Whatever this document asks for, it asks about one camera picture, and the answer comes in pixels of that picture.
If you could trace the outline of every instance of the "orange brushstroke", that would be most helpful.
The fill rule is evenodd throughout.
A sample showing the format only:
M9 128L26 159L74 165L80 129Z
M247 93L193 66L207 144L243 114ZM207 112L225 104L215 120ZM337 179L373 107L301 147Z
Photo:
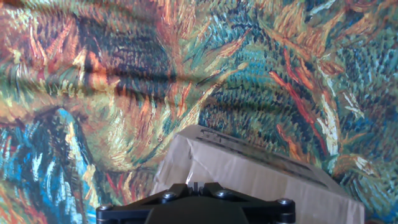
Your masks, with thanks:
M177 21L178 20L178 17L179 18L182 18L181 16L180 16L180 14L178 13L178 7L177 7L177 5L178 5L178 1L177 0L175 0L174 1L174 11L173 11L173 18L172 18L172 20L173 21Z
M366 133L359 133L359 134L354 135L352 138L349 138L348 137L348 133L346 133L346 137L344 139L340 140L341 147L340 147L339 152L343 152L344 145L353 142L355 139L357 139L357 138L359 138L361 136L364 136L365 134Z
M183 39L188 39L191 36L192 29L195 26L195 5L190 4L186 10L185 14L181 16L182 22L180 25L180 35Z
M344 18L346 9L342 9L334 18L330 19L325 25L319 28L308 27L307 31L301 33L301 37L297 38L303 42L306 49L312 55L321 57L326 49L326 40L334 26Z
M304 75L307 78L312 78L311 72L308 70L307 66L305 66L304 59L302 59L302 58L299 58L299 59L300 59L300 65L301 65L301 67L303 68L303 71L304 71Z
M131 200L133 202L135 202L137 200L136 188L135 188L134 184L131 184Z
M221 48L221 51L218 53L218 56L220 57L230 57L232 56L239 48L241 48L244 39L246 38L246 35L251 31L251 28L248 29L242 37L240 37L238 40L232 41L231 43L228 43L224 45Z
M283 37L278 34L276 31L264 26L265 32L274 40L280 42L283 45L286 45L290 48L293 48L300 56L302 56L305 60L309 61L311 59L311 55L303 48L299 47L297 44L291 42L289 39Z
M120 175L120 178L119 178L118 191L122 189L122 185L123 185L123 175L124 175L124 174L121 174L121 175Z
M280 124L277 124L276 129L278 130L278 133L282 137L282 139L289 145L289 156L298 161L306 162L307 158L305 158L300 146L294 143L290 136L286 136L286 133L282 129L282 126Z
M339 75L345 71L343 67L332 61L320 60L319 66L321 67L322 71L327 75Z
M381 24L381 26L379 26L376 31L374 33L372 33L367 39L364 45L368 44L371 40L373 40L379 33L380 31L383 30L383 28L386 26L387 21L388 21L389 17L385 16L383 19L383 23Z
M12 205L12 202L10 201L9 197L4 193L4 189L1 189L0 196L3 199L4 203L7 205L8 215L5 214L4 217L7 217L8 218L7 220L10 223L18 223L14 216L16 214L14 211L14 206Z
M65 52L65 55L66 55L66 59L68 61L72 61L75 59L76 47L79 44L79 35L78 35L79 30L76 27L74 27L73 31L74 32L71 35L68 35L68 39L67 39L67 43L69 46L68 46L68 50Z
M22 196L23 192L21 192L20 189L18 189L18 193L19 193L20 202L25 208L26 214L34 217L36 223L47 224L47 218L45 217L45 215L42 212L38 212L33 206L28 205L26 199Z
M292 71L292 65L290 64L290 54L288 53L286 48L284 48L284 56L285 56L285 61L286 61L287 74L295 82L300 83L299 79L297 78L297 76Z
M202 38L205 36L207 28L209 28L211 23L211 20L207 21L206 24L199 30L199 33L197 35L197 39L199 42L202 41Z
M39 50L37 50L36 41L33 37L33 28L30 28L29 43L29 47L33 53L33 56L37 58L39 56Z
M322 93L323 93L323 95L325 96L325 101L326 101L326 103L327 103L330 107L332 107L334 110L337 110L336 102L335 102L334 100L332 100L330 93L329 93L328 91L326 91L326 90L323 90Z
M353 0L346 0L346 3L353 11L363 13L366 12L371 6L375 5L377 0L373 0L371 2L354 2Z
M142 107L141 107L141 112L139 113L139 120L140 121L144 121L144 118L146 117L146 115L150 112L150 109L151 109L152 107L150 106L150 99L149 99L149 96L148 95L146 95L145 96L145 99L144 99L144 102L143 102L143 104L142 104Z
M312 82L307 78L307 76L304 75L303 68L295 68L295 71L305 87L307 87L309 90L313 90Z
M89 76L90 87L95 90L105 91L105 89L107 89L107 87L109 86L106 68L102 66L94 52L90 52L88 54L88 58L90 59L91 66L93 67L93 71L90 73Z
M116 196L119 196L118 188L113 184L112 178L109 176L109 174L106 174L106 179L108 180L109 185L113 189L113 192L116 194Z
M63 43L69 34L70 29L72 28L73 22L70 20L66 27L62 30L61 34L52 42L52 44L47 47L45 53L53 58L56 53L62 53Z
M36 41L36 42L37 42L37 47L40 50L40 54L41 54L41 57L43 60L43 65L47 65L47 62L48 62L47 54L45 53L45 50L43 49L42 44L39 41Z
M299 1L285 6L275 19L274 30L288 39L299 33L303 28L303 9L304 4Z
M365 13L362 19L353 24L337 40L343 39L346 35L371 35L377 26L377 17L373 12Z
M165 4L164 4L164 20L168 23L171 24L172 22L172 15L171 15L171 4L170 4L171 0L165 0Z
M281 0L256 0L256 9L265 13L278 14L282 10L283 1Z
M281 87L284 87L289 94L291 95L291 97L293 98L293 100L296 103L298 112L304 117L305 121L310 124L314 135L319 139L320 143L321 143L321 147L323 150L324 155L328 155L328 151L326 149L326 144L325 144L325 140L323 140L323 138L321 137L320 133L318 132L318 130L315 127L315 118L313 118L312 116L310 116L310 113L307 112L307 110L305 109L304 105L303 105L303 101L301 100L301 98L299 97L299 95L296 93L296 91L294 91L292 85L290 83L285 83L283 81L283 79L281 79L280 76L278 76L278 74L276 74L276 72L274 71L270 71L269 75L271 76L271 78L273 78Z
M187 96L189 94L189 91L191 90L191 87L192 87L192 82L189 82L188 86L184 87L183 90L182 90L181 100L178 103L178 113L177 113L178 117L181 117L184 114L184 112L186 112L186 110L187 110L187 102L186 102L186 100L187 100Z
M10 218L9 215L4 211L4 209L2 209L2 207L0 207L0 216L5 219L5 221L7 221L7 223L10 222Z

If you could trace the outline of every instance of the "tapestry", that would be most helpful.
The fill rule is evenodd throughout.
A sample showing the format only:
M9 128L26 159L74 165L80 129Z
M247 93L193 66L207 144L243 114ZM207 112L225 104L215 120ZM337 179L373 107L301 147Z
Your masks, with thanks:
M367 224L396 223L397 6L0 0L0 223L148 196L191 124L321 167Z

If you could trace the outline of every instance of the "cardboard box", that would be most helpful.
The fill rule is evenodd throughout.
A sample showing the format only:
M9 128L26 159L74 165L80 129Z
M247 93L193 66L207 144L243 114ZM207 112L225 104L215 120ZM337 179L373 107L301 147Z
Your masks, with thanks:
M299 224L364 223L363 204L323 170L197 125L171 142L152 193L189 181L219 182L263 200L291 198Z

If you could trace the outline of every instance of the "bolt head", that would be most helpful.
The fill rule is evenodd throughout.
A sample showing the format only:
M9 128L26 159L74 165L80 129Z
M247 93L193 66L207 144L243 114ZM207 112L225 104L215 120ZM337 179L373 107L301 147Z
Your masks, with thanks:
M216 196L219 197L219 198L225 198L225 197L227 197L230 194L231 194L231 192L229 190L225 190L225 189L224 190L219 190L219 191L216 192Z
M280 203L282 205L288 205L288 204L292 203L292 200L289 198L280 198L280 199L278 199L278 203Z
M163 194L164 199L171 199L175 198L177 195L174 192L166 192Z
M102 210L102 211L110 210L110 209L112 209L112 208L113 208L113 205L112 205L112 204L105 204L105 205L99 206L99 209Z

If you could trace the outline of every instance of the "black plastic bracket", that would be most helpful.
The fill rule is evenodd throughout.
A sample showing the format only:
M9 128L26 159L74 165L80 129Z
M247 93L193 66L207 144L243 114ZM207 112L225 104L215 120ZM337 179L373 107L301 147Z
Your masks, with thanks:
M295 223L295 203L289 199L266 202L219 183L173 184L129 205L98 207L96 220L97 224Z

